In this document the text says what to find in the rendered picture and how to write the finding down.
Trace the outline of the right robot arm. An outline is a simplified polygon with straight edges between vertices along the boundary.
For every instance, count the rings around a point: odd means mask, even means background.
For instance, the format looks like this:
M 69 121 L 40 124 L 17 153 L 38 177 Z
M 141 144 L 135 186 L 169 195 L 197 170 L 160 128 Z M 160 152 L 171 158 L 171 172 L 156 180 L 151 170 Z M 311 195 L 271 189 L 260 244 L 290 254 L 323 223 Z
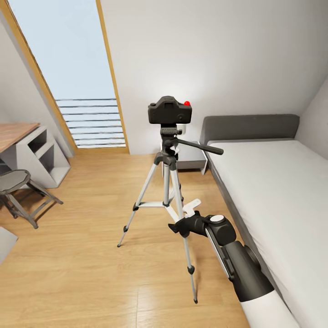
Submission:
M 255 253 L 236 241 L 236 231 L 224 215 L 200 216 L 199 199 L 184 205 L 184 218 L 168 224 L 174 233 L 208 237 L 218 260 L 233 283 L 250 328 L 302 328 L 261 271 Z

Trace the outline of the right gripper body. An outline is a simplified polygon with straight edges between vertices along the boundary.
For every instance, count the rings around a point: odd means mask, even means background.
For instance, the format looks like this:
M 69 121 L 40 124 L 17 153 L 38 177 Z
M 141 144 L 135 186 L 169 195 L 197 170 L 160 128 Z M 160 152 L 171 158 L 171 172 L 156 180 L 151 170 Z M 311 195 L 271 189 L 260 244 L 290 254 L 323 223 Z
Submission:
M 176 223 L 176 225 L 179 229 L 180 235 L 184 236 L 189 232 L 198 234 L 195 229 L 195 225 L 196 225 L 197 219 L 199 219 L 200 217 L 201 217 L 200 212 L 198 210 L 195 210 L 195 215 L 193 215 L 192 217 L 187 217 L 187 218 L 183 218 L 183 219 L 179 220 Z

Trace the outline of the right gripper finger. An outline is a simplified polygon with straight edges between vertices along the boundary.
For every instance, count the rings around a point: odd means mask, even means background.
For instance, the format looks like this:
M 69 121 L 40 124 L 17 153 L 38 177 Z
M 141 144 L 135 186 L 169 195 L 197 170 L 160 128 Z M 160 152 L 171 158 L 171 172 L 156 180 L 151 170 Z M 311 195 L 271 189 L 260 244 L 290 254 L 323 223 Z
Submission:
M 176 224 L 168 224 L 169 228 L 174 232 L 174 233 L 178 233 L 179 229 L 177 227 Z

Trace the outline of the camera tripod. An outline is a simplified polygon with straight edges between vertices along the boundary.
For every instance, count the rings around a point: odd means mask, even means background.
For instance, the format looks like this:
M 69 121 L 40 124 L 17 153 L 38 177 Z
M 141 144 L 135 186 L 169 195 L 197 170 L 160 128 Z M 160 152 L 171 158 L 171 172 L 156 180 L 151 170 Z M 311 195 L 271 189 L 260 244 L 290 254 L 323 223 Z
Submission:
M 126 232 L 128 231 L 128 227 L 129 227 L 136 211 L 139 209 L 139 207 L 164 207 L 168 211 L 168 213 L 170 214 L 172 219 L 174 220 L 175 224 L 179 220 L 184 218 L 184 212 L 182 211 L 182 208 L 184 207 L 184 203 L 183 203 L 184 198 L 182 197 L 181 184 L 179 182 L 179 176 L 178 176 L 178 171 L 177 171 L 177 166 L 176 166 L 176 161 L 178 161 L 179 157 L 178 157 L 178 153 L 176 153 L 174 150 L 172 150 L 172 148 L 174 147 L 174 144 L 181 143 L 181 144 L 186 144 L 189 146 L 197 147 L 203 151 L 207 151 L 207 152 L 210 152 L 213 154 L 218 154 L 218 155 L 224 154 L 224 150 L 221 148 L 216 148 L 216 147 L 212 147 L 212 146 L 205 145 L 205 144 L 196 144 L 196 143 L 178 139 L 177 136 L 182 135 L 182 129 L 178 130 L 177 124 L 161 124 L 160 135 L 161 135 L 161 139 L 162 139 L 162 150 L 161 150 L 161 152 L 158 152 L 156 154 L 153 166 L 152 166 L 150 173 L 145 181 L 145 184 L 140 192 L 138 200 L 133 206 L 133 213 L 131 214 L 129 222 L 123 228 L 124 234 L 121 238 L 120 243 L 117 245 L 117 247 L 120 247 L 120 244 L 121 244 Z M 141 200 L 146 192 L 146 189 L 147 189 L 147 187 L 156 171 L 156 168 L 160 162 L 164 163 L 164 202 L 141 202 Z M 170 174 L 171 174 L 174 189 L 169 194 Z M 170 203 L 172 202 L 174 197 L 176 200 L 178 215 L 175 213 L 175 211 L 173 210 L 173 208 L 170 205 Z M 187 237 L 189 235 L 190 235 L 190 232 L 182 237 L 184 240 L 184 247 L 185 247 L 185 252 L 186 252 L 186 257 L 187 257 L 187 262 L 188 262 L 187 268 L 188 268 L 188 272 L 190 273 L 191 285 L 192 285 L 192 290 L 193 290 L 193 295 L 194 295 L 194 302 L 197 304 L 198 301 L 196 298 L 194 281 L 193 281 L 193 273 L 195 272 L 195 267 L 191 265 L 190 253 L 189 253 L 188 242 L 187 242 Z

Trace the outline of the digital camera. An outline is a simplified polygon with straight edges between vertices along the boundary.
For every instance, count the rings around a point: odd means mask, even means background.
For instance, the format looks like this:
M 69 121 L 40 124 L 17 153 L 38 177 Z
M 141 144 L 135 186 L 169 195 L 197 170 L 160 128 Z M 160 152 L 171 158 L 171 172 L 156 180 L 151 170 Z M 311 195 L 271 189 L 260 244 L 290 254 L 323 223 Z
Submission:
M 151 103 L 148 108 L 151 124 L 188 124 L 191 122 L 190 102 L 179 103 L 174 96 L 163 96 L 157 103 Z

